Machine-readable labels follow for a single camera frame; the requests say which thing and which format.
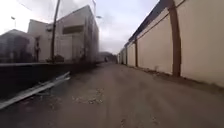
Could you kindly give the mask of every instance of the building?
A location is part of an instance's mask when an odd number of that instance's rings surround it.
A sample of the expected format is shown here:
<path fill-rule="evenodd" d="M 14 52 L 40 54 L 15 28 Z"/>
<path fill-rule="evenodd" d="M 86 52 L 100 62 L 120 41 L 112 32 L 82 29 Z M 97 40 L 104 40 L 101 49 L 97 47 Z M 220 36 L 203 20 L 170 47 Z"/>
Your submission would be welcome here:
<path fill-rule="evenodd" d="M 224 87 L 223 6 L 160 0 L 119 53 L 120 63 L 127 58 L 128 66 Z"/>
<path fill-rule="evenodd" d="M 31 20 L 28 33 L 36 38 L 38 61 L 50 58 L 52 24 Z M 98 56 L 99 30 L 89 6 L 56 22 L 55 56 L 67 62 L 94 62 Z"/>
<path fill-rule="evenodd" d="M 0 63 L 30 63 L 34 61 L 34 38 L 19 30 L 0 36 Z"/>

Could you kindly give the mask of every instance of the asphalt road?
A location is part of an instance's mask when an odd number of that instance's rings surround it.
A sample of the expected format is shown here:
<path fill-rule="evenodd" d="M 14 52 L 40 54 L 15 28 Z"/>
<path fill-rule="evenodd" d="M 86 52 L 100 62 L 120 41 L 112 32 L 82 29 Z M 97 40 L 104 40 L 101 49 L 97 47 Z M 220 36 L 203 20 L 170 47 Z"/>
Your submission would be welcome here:
<path fill-rule="evenodd" d="M 185 84 L 105 64 L 0 111 L 0 127 L 223 128 L 224 97 Z"/>

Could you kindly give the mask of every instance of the fence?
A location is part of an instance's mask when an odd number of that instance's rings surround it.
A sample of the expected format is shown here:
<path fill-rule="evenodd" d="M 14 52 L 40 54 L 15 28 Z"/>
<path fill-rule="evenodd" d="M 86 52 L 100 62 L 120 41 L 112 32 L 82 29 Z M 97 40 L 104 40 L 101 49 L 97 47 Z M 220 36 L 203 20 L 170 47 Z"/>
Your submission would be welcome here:
<path fill-rule="evenodd" d="M 127 49 L 129 66 L 224 87 L 223 6 L 221 0 L 160 0 L 120 54 Z"/>

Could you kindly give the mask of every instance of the sky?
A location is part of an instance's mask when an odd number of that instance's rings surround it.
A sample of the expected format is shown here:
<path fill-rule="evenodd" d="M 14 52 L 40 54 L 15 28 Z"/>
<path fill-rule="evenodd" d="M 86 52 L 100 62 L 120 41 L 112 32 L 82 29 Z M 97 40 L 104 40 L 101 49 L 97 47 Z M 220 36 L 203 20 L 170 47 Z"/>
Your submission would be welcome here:
<path fill-rule="evenodd" d="M 90 5 L 100 30 L 100 51 L 117 54 L 157 4 L 158 0 L 61 0 L 63 17 Z M 27 32 L 29 20 L 53 21 L 56 0 L 0 0 L 0 34 L 11 29 Z"/>

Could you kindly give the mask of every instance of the white building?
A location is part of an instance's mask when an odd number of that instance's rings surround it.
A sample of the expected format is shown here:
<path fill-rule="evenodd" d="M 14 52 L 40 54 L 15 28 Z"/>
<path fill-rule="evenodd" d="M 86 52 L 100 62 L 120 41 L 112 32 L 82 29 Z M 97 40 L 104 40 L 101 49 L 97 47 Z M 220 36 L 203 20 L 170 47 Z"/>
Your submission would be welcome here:
<path fill-rule="evenodd" d="M 38 60 L 50 58 L 52 25 L 31 20 L 28 33 L 36 40 Z M 94 62 L 98 56 L 98 27 L 89 6 L 85 6 L 59 19 L 56 23 L 54 55 L 62 56 L 67 62 L 85 60 Z"/>

